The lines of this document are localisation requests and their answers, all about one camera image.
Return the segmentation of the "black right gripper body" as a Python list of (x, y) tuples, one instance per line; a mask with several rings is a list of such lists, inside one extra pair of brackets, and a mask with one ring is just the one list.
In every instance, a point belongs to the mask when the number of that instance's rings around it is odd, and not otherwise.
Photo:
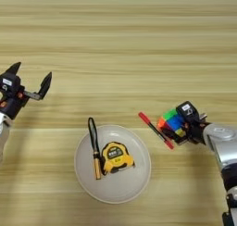
[(205, 144), (204, 140), (204, 129), (209, 125), (206, 120), (207, 114), (191, 115), (185, 120), (185, 130), (187, 138), (194, 144)]

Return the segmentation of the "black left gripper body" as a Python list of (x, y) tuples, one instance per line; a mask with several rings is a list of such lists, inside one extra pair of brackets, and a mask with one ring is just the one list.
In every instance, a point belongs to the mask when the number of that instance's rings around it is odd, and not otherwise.
[(11, 119), (15, 119), (30, 99), (41, 100), (42, 94), (40, 92), (28, 92), (24, 86), (20, 86), (15, 94), (3, 94), (3, 97), (0, 99), (0, 112)]

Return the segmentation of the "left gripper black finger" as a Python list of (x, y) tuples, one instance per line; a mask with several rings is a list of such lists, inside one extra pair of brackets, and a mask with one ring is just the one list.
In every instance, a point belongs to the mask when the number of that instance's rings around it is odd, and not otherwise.
[(12, 75), (16, 75), (19, 71), (21, 63), (17, 62), (12, 64), (7, 70), (6, 70), (6, 74), (12, 74)]
[(52, 80), (52, 73), (49, 72), (45, 77), (44, 77), (44, 80), (42, 81), (41, 83), (41, 88), (40, 88), (40, 91), (38, 93), (38, 95), (44, 99), (45, 95), (47, 94), (49, 88), (50, 88), (50, 85), (51, 85), (51, 80)]

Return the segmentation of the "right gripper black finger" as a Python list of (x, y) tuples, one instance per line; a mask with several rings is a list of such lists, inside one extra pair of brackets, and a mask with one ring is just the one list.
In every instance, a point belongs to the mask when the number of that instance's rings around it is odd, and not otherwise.
[(187, 140), (187, 136), (184, 135), (180, 137), (173, 130), (162, 128), (161, 131), (170, 139), (173, 140), (176, 144), (183, 144)]

